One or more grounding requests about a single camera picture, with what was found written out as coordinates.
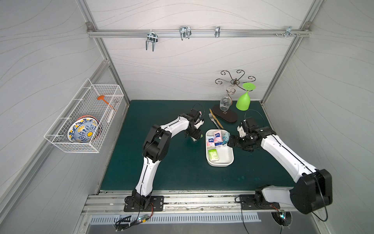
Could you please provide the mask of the aluminium top rail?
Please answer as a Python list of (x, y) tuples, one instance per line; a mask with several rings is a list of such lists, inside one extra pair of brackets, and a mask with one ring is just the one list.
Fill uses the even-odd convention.
[[(286, 29), (222, 29), (219, 38), (272, 38), (275, 33), (281, 34)], [(152, 30), (95, 30), (88, 32), (90, 38), (146, 38)], [(309, 37), (311, 30), (292, 29), (300, 37)], [(181, 38), (178, 29), (153, 30), (158, 38)], [(215, 38), (215, 29), (192, 29), (192, 38)]]

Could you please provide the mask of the black metal glass rack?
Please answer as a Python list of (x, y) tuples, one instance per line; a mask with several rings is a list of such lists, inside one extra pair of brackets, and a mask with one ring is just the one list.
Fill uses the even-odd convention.
[(241, 74), (241, 76), (234, 79), (229, 71), (222, 70), (220, 74), (222, 76), (228, 75), (230, 77), (230, 80), (225, 80), (222, 78), (218, 78), (215, 80), (215, 83), (217, 85), (223, 85), (223, 82), (227, 82), (230, 84), (230, 86), (226, 88), (226, 95), (221, 98), (219, 105), (213, 106), (213, 108), (211, 109), (211, 113), (228, 123), (235, 123), (238, 120), (238, 115), (234, 111), (230, 110), (230, 107), (233, 105), (233, 99), (231, 98), (231, 95), (235, 94), (235, 87), (240, 88), (246, 92), (251, 92), (256, 89), (256, 86), (249, 89), (245, 86), (246, 83), (252, 84), (253, 82), (255, 82), (256, 77), (248, 76), (249, 81), (243, 82), (243, 84), (241, 85), (240, 79), (244, 77), (245, 71), (238, 69), (236, 73)]

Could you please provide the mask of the metal fork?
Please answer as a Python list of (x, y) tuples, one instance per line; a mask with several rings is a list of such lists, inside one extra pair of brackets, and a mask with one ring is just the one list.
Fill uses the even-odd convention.
[(217, 129), (221, 129), (220, 126), (217, 124), (217, 122), (215, 121), (214, 117), (212, 116), (211, 113), (208, 114), (210, 120), (213, 122), (213, 124), (216, 126)]

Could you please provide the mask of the single metal hook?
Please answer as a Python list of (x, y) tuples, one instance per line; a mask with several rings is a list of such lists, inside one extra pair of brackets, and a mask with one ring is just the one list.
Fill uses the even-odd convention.
[(219, 38), (220, 37), (220, 30), (221, 30), (221, 27), (220, 26), (216, 26), (215, 28), (215, 38)]

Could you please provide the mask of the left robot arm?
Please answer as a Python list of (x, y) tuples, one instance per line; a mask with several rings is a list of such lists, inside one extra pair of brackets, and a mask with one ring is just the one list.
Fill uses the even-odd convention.
[(153, 125), (143, 144), (143, 167), (131, 197), (141, 210), (145, 210), (150, 202), (153, 181), (160, 162), (168, 153), (171, 139), (184, 132), (186, 137), (197, 141), (203, 137), (200, 127), (204, 124), (202, 112), (192, 108), (188, 114), (180, 114), (175, 120), (164, 125)]

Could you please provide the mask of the teal cartoon tissue pack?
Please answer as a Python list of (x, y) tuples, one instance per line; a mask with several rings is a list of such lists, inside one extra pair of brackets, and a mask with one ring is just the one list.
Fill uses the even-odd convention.
[(227, 145), (228, 142), (229, 142), (229, 138), (230, 138), (230, 133), (229, 132), (223, 132), (222, 131), (222, 140), (223, 140), (223, 145)]

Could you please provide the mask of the clear wine glass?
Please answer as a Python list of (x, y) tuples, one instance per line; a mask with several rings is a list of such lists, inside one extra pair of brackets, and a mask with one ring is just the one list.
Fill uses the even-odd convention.
[(223, 96), (220, 100), (220, 110), (223, 111), (224, 113), (227, 112), (230, 106), (232, 105), (232, 98), (230, 96), (232, 93), (232, 89), (227, 88), (226, 92), (227, 92), (226, 95)]

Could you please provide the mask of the green plastic wine glass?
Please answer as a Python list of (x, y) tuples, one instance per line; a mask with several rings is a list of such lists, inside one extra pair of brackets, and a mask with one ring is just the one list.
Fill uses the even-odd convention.
[(243, 84), (243, 89), (245, 90), (245, 93), (239, 97), (236, 103), (236, 108), (240, 111), (247, 111), (251, 102), (249, 92), (255, 90), (256, 85), (250, 82), (246, 82)]

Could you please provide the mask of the blue yellow patterned plate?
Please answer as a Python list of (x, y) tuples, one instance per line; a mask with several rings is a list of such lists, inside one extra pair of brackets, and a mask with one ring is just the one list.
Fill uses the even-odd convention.
[(87, 143), (94, 136), (99, 121), (91, 116), (83, 116), (69, 128), (67, 138), (72, 143)]

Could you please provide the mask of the white oval storage box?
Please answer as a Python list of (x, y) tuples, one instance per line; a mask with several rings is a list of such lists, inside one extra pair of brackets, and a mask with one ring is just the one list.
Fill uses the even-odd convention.
[[(231, 165), (234, 162), (234, 153), (233, 149), (231, 147), (228, 147), (227, 144), (223, 146), (218, 146), (215, 148), (209, 148), (207, 146), (208, 137), (214, 136), (214, 132), (218, 131), (218, 129), (210, 129), (205, 134), (205, 140), (206, 140), (206, 160), (208, 164), (212, 167), (227, 167)], [(216, 149), (218, 159), (217, 160), (211, 160), (209, 156), (209, 150)]]

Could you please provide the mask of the pink Tempo tissue pack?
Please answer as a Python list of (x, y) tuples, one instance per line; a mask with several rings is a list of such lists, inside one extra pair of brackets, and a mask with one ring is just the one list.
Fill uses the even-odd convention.
[(223, 144), (222, 131), (217, 130), (217, 131), (213, 132), (213, 135), (214, 135), (215, 146), (222, 145)]

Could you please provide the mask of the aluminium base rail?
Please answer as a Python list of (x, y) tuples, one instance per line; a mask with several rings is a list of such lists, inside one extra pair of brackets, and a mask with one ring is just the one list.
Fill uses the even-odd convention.
[[(254, 191), (213, 191), (213, 190), (155, 190), (153, 196), (163, 196), (161, 201), (153, 201), (160, 213), (228, 213), (239, 212), (240, 195), (252, 195)], [(125, 198), (130, 190), (105, 191), (89, 195), (82, 209), (83, 215), (124, 214)]]

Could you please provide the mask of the pink floral Tempo pack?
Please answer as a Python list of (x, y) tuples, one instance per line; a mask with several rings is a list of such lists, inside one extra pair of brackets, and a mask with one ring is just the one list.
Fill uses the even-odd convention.
[(215, 137), (214, 136), (207, 136), (206, 137), (206, 146), (207, 148), (214, 148), (215, 147)]

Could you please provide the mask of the orange handled brush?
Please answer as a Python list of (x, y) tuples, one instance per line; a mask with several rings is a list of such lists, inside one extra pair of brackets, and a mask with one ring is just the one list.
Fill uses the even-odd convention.
[(108, 101), (106, 101), (104, 95), (98, 96), (98, 97), (97, 97), (97, 100), (102, 100), (102, 101), (105, 102), (109, 107), (111, 107), (113, 110), (115, 110), (114, 107), (113, 107), (112, 105), (110, 105), (110, 103), (109, 103)]

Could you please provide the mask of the green white tissue pack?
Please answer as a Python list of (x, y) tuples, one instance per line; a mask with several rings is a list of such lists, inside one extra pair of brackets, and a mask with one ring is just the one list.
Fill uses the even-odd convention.
[(210, 162), (216, 162), (219, 160), (218, 152), (216, 149), (208, 150), (208, 158)]

